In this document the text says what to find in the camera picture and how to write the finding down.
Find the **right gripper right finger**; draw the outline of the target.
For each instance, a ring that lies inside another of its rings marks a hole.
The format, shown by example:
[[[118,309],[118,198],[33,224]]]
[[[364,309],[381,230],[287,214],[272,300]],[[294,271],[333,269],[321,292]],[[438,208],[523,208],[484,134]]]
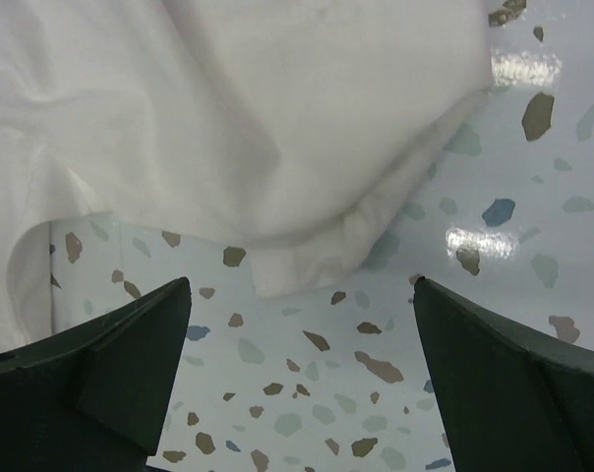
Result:
[[[413,307],[458,471],[594,471],[594,351],[426,277]]]

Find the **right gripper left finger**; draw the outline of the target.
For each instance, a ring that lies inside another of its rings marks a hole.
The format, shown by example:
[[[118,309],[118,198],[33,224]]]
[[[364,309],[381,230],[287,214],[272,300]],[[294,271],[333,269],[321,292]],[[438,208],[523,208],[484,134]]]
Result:
[[[142,471],[188,329],[187,278],[0,353],[0,471]]]

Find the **white printed t shirt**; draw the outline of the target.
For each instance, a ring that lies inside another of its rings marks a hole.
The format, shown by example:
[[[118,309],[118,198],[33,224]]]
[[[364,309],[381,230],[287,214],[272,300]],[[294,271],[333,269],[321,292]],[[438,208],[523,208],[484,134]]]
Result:
[[[481,1],[0,1],[0,352],[51,333],[59,219],[345,278],[492,82]]]

